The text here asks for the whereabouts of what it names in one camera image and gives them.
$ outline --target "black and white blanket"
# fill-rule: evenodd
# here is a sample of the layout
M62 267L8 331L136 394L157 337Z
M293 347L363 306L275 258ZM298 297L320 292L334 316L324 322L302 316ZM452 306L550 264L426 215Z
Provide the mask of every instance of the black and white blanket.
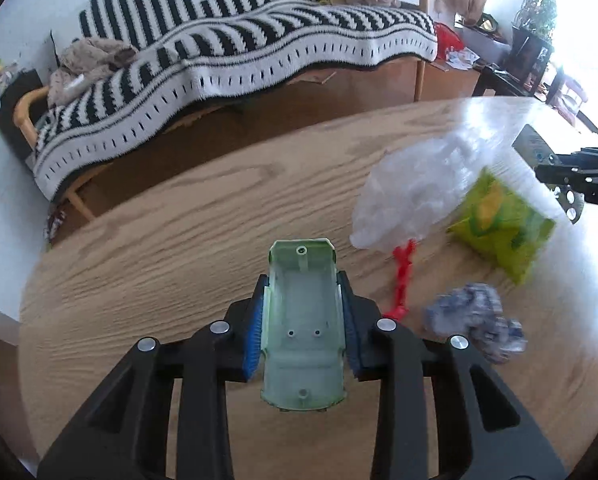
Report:
M367 68L397 56L433 60L431 18L416 10L316 0L90 0L64 38L105 36L140 58L39 127L34 177L48 199L77 171L146 142L179 111L280 84L312 66ZM60 48L61 35L52 31Z

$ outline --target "floor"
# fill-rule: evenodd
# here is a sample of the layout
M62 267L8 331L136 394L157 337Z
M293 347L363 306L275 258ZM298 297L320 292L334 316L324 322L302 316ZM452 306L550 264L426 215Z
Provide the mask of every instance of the floor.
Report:
M413 101L416 64L398 60L373 72L339 71L323 85L298 83L211 113L191 126L157 137L116 161L84 190L100 214L189 168L262 140L311 124ZM478 74L426 68L422 100L467 97ZM57 243L82 218L67 209ZM18 384L16 347L0 341L0 434L23 460L36 463Z

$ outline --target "blue bristle pad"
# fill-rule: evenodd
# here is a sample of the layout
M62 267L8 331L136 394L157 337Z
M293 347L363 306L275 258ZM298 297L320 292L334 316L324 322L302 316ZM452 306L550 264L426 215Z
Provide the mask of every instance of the blue bristle pad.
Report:
M261 354L261 328L263 325L263 294L256 298L256 305L252 314L252 324L246 337L244 355L243 355L243 373L247 380L250 380L252 374L258 367L259 356Z
M350 312L350 306L348 305L348 297L345 294L341 294L341 304L343 306L343 324L346 332L346 357L348 358L350 368L352 368L352 373L356 377L361 368L361 360L359 359L359 341L354 322L352 321L352 313Z

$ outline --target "wooden table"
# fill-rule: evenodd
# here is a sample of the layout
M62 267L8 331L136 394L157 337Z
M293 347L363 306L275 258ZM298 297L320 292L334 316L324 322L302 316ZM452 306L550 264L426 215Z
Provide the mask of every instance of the wooden table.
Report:
M97 218L44 255L25 293L20 373L39 452L138 338L185 338L250 295L278 238L329 238L355 293L387 308L391 258L348 241L372 165L457 128L501 128L512 141L525 123L557 153L586 144L534 99L419 103L231 153ZM523 286L443 232L431 234L416 253L405 323L419 332L422 308L470 281L495 285L505 313L524 324L527 352L498 371L572 466L598 431L598 207L557 229ZM268 406L256 382L230 387L236 478L367 479L378 384L348 382L346 402L307 414Z

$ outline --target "black metal bracket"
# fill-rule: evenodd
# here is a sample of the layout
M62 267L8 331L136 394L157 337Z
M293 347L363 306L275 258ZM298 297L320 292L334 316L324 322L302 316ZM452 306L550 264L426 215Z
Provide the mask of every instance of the black metal bracket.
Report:
M540 182L568 185L582 193L586 202L598 204L598 148L583 148L570 155L552 155L534 173Z
M173 381L182 378L178 480L232 480L225 382L249 378L251 340L267 277L223 321L168 344L143 338L52 444L40 480L162 480ZM383 319L338 274L346 351L355 376L380 380L372 480L427 480L424 377L431 377L439 479L561 480L565 471L532 417L464 338L421 340Z

